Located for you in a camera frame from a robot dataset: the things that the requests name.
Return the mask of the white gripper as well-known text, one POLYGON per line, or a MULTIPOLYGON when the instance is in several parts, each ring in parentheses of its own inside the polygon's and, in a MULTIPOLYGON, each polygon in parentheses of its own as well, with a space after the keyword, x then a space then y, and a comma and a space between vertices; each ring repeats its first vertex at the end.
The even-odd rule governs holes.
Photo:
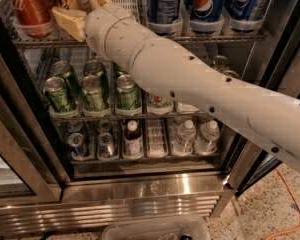
POLYGON ((147 36, 147 29, 112 0, 89 0, 89 4, 97 9, 88 16, 84 11, 61 7, 53 7, 52 14, 59 27, 79 42, 86 39, 101 57, 127 63, 135 46, 147 36))

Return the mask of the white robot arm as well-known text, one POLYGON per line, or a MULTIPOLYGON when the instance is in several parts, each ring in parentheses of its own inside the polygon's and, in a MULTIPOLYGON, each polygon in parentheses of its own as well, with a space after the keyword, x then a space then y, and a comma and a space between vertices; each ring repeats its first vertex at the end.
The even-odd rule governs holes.
POLYGON ((111 0, 89 13, 55 7, 57 24, 128 72, 144 91, 209 112, 300 173, 300 100, 210 68, 178 43, 139 24, 111 0))

